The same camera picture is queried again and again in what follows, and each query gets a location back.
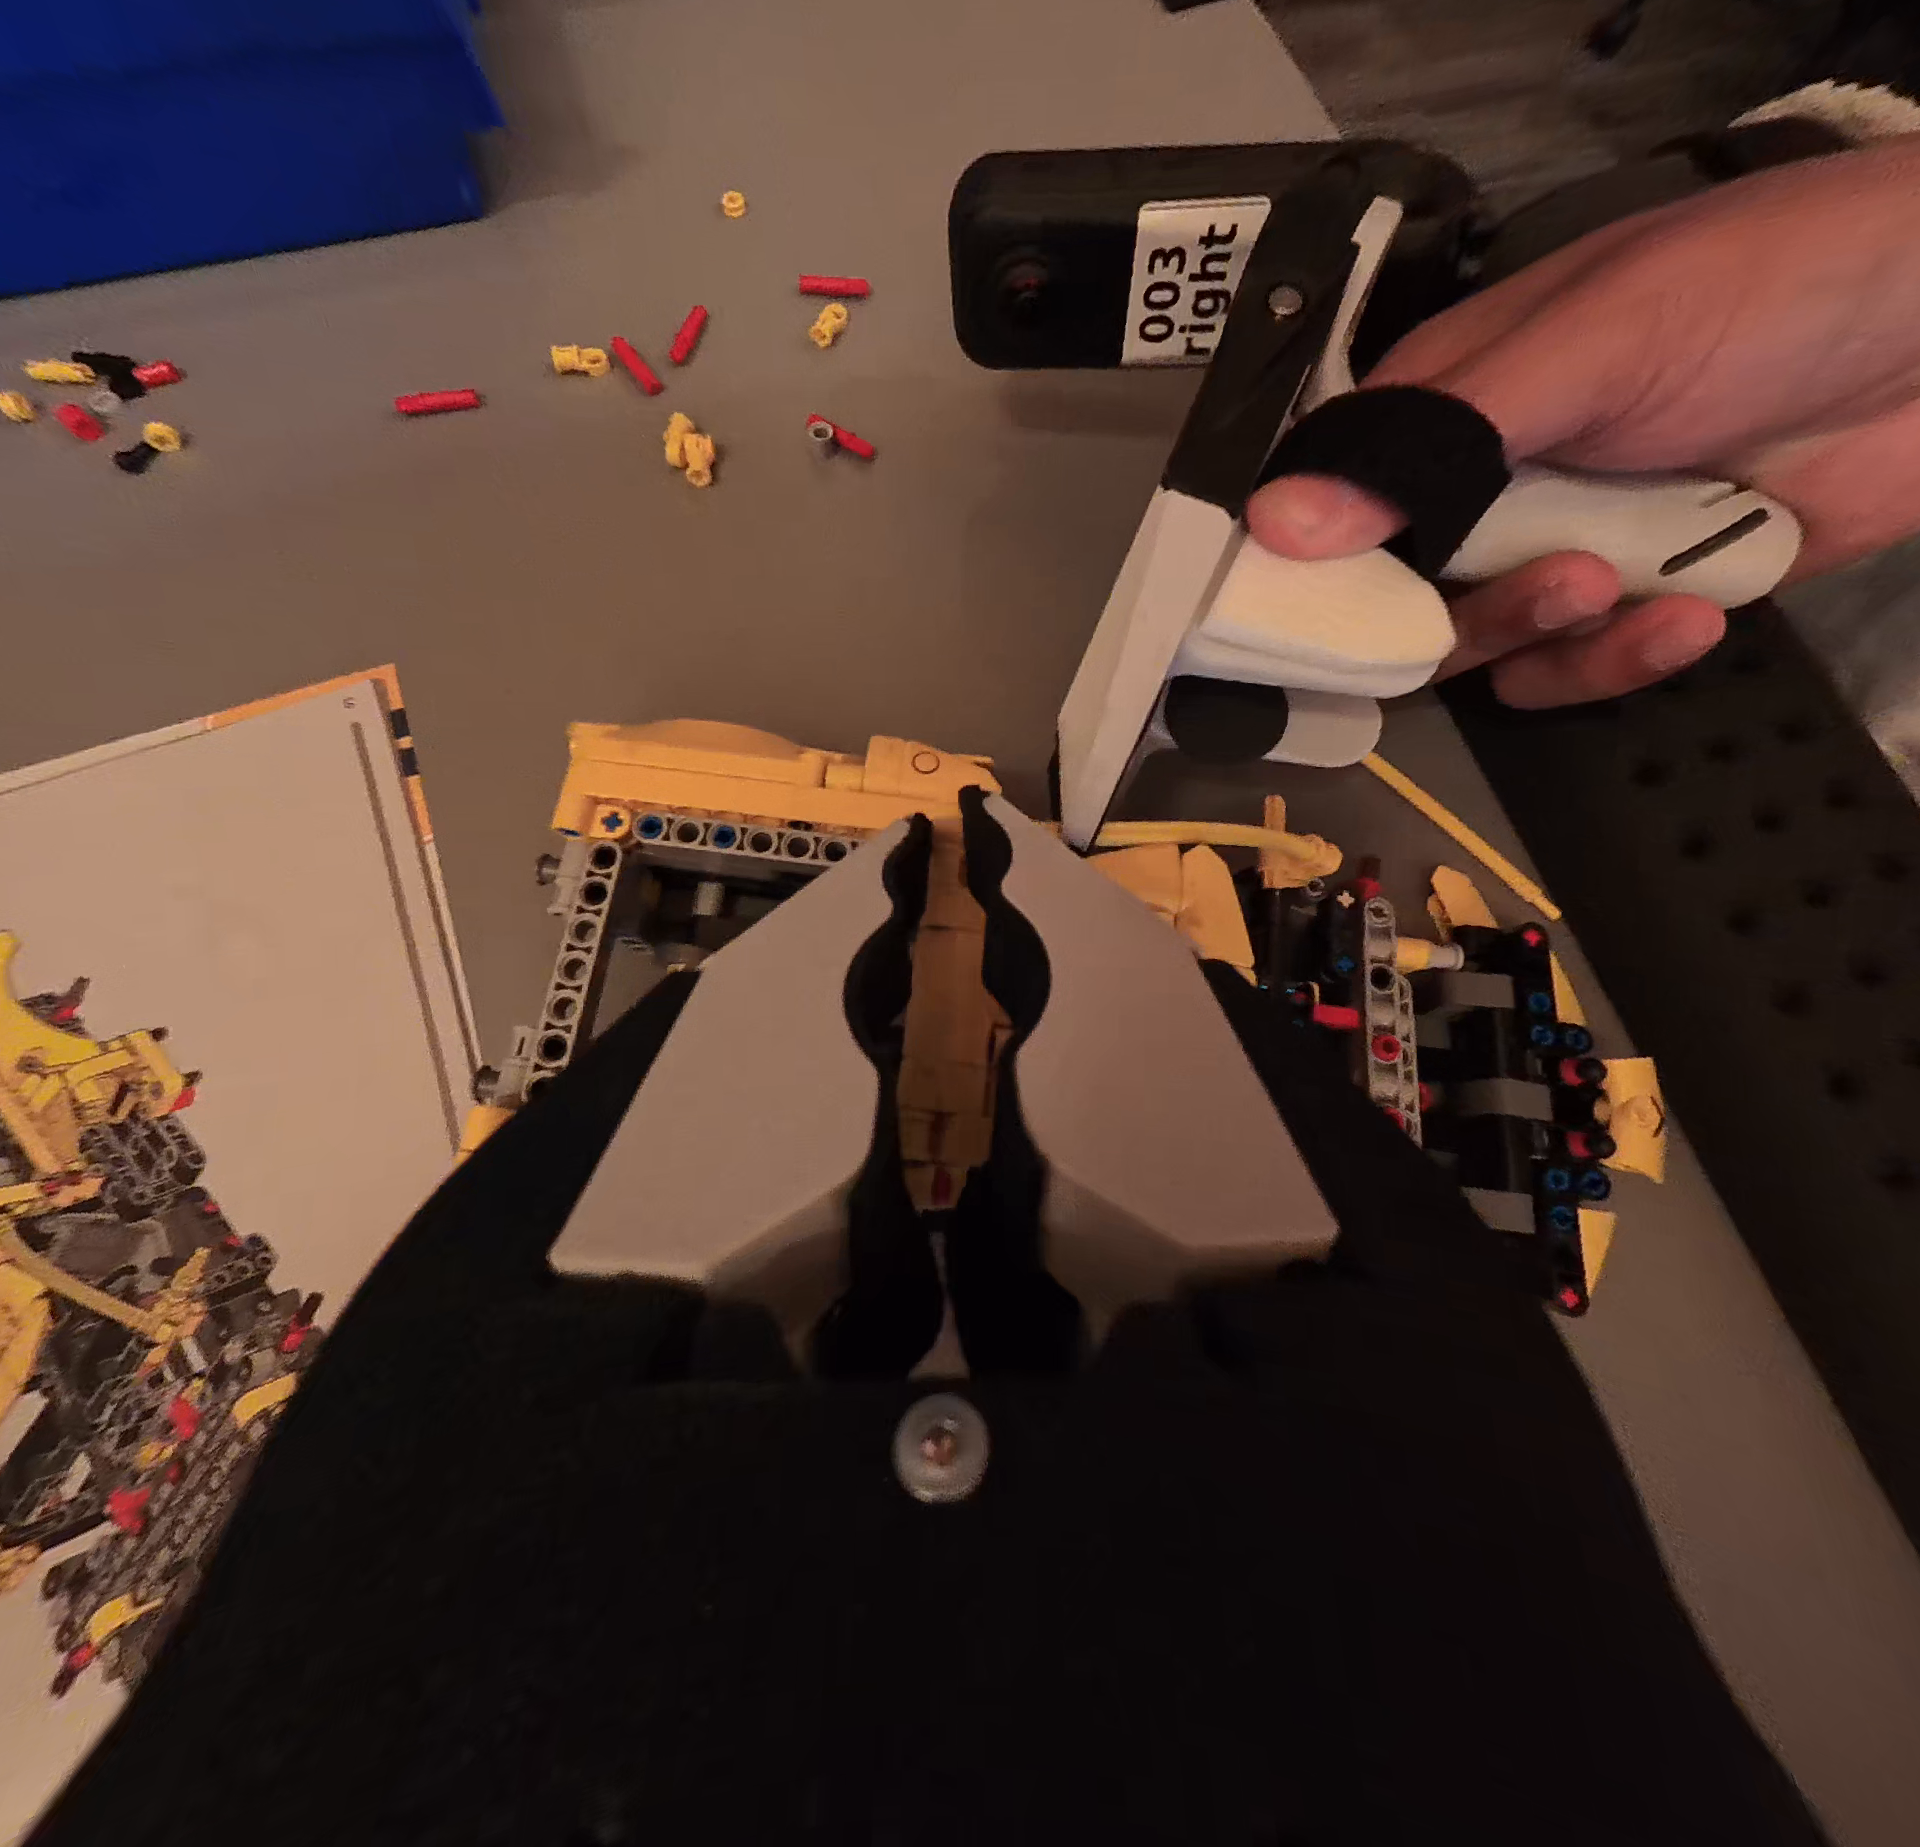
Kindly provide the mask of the blue plastic bin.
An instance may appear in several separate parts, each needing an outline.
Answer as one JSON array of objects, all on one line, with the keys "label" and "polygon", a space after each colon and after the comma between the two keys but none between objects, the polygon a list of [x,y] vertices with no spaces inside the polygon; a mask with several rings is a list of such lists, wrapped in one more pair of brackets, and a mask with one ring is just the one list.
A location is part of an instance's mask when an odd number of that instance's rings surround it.
[{"label": "blue plastic bin", "polygon": [[477,219],[480,0],[2,0],[5,299]]}]

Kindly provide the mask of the open instruction booklet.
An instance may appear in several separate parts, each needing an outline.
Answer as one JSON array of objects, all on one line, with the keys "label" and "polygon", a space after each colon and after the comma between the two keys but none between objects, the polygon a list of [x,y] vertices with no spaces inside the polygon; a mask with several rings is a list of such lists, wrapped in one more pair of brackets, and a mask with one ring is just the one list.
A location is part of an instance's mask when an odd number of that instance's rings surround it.
[{"label": "open instruction booklet", "polygon": [[477,1058],[387,669],[5,775],[2,860],[19,1843],[451,1167]]}]

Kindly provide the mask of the black perforated panel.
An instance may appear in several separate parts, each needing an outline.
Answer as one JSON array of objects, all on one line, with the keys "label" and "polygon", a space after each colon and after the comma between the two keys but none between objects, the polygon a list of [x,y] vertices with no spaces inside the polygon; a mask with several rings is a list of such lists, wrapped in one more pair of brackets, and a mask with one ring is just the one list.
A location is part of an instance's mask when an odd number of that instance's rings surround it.
[{"label": "black perforated panel", "polygon": [[1864,1454],[1915,1458],[1918,822],[1774,602],[1588,708],[1452,724]]}]

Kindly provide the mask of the shiny grey cloth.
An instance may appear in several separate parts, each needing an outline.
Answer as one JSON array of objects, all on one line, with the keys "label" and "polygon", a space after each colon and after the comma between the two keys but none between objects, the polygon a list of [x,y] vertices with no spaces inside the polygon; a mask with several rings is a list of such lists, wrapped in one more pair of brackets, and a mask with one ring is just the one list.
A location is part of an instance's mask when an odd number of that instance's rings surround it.
[{"label": "shiny grey cloth", "polygon": [[1903,544],[1783,591],[1783,610],[1918,793],[1918,553]]}]

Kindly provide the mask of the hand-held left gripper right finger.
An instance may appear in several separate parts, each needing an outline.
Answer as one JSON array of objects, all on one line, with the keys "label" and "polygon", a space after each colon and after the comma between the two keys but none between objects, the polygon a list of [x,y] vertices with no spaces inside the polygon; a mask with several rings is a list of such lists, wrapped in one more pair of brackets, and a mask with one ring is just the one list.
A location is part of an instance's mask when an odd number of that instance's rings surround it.
[{"label": "hand-held left gripper right finger", "polygon": [[1076,856],[961,793],[990,1152],[955,1212],[959,1336],[1098,1336],[1129,1308],[1321,1258],[1335,1217],[1222,1003],[1254,994],[1228,867]]}]

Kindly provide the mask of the person's right hand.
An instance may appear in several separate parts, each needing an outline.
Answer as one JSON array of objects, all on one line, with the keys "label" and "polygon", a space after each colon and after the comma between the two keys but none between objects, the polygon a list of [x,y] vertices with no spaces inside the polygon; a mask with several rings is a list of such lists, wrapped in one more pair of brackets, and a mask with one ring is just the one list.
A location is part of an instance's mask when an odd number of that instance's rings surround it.
[{"label": "person's right hand", "polygon": [[[1792,581],[1915,539],[1918,141],[1886,137],[1632,215],[1411,330],[1376,387],[1452,395],[1509,461],[1745,484],[1801,530]],[[1245,509],[1294,561],[1382,546],[1402,510],[1286,475]],[[1595,556],[1553,553],[1452,602],[1455,651],[1507,708],[1617,700],[1725,635],[1705,601],[1621,604]]]}]

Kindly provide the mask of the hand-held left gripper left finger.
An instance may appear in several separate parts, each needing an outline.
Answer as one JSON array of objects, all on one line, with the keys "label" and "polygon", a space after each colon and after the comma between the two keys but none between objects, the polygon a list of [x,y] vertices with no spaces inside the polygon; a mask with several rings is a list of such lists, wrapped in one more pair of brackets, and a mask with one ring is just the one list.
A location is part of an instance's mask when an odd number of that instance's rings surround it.
[{"label": "hand-held left gripper left finger", "polygon": [[789,1340],[937,1340],[899,1061],[931,823],[830,865],[698,971],[548,1252],[565,1278],[701,1289]]}]

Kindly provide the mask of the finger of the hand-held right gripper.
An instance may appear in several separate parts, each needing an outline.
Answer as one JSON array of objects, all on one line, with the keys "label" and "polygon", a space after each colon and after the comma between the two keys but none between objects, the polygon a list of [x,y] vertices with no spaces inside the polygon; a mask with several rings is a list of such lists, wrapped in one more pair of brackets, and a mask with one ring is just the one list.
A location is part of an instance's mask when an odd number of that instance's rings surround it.
[{"label": "finger of the hand-held right gripper", "polygon": [[1166,487],[1149,502],[1059,709],[1059,822],[1068,846],[1092,846],[1172,660],[1242,539],[1241,520],[1210,502]]}]

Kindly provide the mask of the yellow toy brick model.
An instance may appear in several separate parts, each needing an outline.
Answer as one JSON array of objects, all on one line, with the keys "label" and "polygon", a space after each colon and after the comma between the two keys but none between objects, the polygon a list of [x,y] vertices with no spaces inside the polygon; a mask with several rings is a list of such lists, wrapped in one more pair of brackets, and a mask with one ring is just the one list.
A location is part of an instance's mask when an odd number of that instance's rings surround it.
[{"label": "yellow toy brick model", "polygon": [[[899,1178],[923,1215],[953,1208],[987,1165],[1012,1040],[993,997],[963,987],[985,947],[957,858],[955,801],[965,785],[995,792],[990,759],[887,736],[866,752],[838,752],[688,719],[569,726],[552,816],[563,851],[538,861],[563,944],[539,1022],[521,1027],[508,1058],[474,1078],[459,1155],[523,1112],[585,1046],[612,947],[635,950],[648,971],[694,970],[879,830],[919,813],[937,837],[912,944],[926,987],[902,1016]],[[1559,1115],[1524,1097],[1524,1078],[1486,1078],[1455,1155],[1442,1088],[1418,1078],[1411,997],[1470,964],[1466,942],[1494,937],[1472,874],[1435,868],[1433,935],[1404,933],[1382,897],[1379,861],[1347,867],[1330,840],[1287,828],[1278,793],[1261,799],[1259,831],[1248,816],[1110,823],[1092,865],[1198,956],[1277,993],[1327,1043],[1350,1049],[1362,1092],[1456,1169],[1488,1226],[1567,1252],[1546,1265],[1549,1300],[1573,1315],[1588,1306],[1617,1225],[1613,1186],[1625,1174],[1650,1186],[1667,1177],[1667,1112],[1650,1058],[1589,1057],[1585,1016],[1541,921],[1517,935],[1510,978],[1519,993],[1544,994],[1524,1010],[1519,1040],[1533,1057],[1525,1080]]]}]

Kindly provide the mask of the yellow flexible brick rod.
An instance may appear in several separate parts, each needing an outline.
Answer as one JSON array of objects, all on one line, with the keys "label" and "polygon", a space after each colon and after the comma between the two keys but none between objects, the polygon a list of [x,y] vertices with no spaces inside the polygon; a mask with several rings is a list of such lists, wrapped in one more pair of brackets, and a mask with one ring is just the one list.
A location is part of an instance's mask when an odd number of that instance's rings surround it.
[{"label": "yellow flexible brick rod", "polygon": [[1524,874],[1519,867],[1514,867],[1488,840],[1477,834],[1466,822],[1452,815],[1449,807],[1440,805],[1430,793],[1426,793],[1426,790],[1407,778],[1397,766],[1388,763],[1378,752],[1362,754],[1359,766],[1376,780],[1385,785],[1399,801],[1423,816],[1435,831],[1447,837],[1447,840],[1451,840],[1464,856],[1472,858],[1486,874],[1497,880],[1503,889],[1509,889],[1517,901],[1524,901],[1524,904],[1537,916],[1553,925],[1564,919],[1559,904],[1549,898],[1541,883],[1537,883],[1530,874]]}]

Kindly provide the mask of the cluster of small brick pieces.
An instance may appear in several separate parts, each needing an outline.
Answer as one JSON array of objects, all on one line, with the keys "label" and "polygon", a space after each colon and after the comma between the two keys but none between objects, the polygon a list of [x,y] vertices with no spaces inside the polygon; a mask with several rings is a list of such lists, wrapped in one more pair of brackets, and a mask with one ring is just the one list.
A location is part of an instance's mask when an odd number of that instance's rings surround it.
[{"label": "cluster of small brick pieces", "polygon": [[99,449],[113,469],[142,478],[187,447],[177,420],[155,419],[154,399],[184,384],[170,360],[77,350],[4,364],[2,420],[46,420],[73,444]]}]

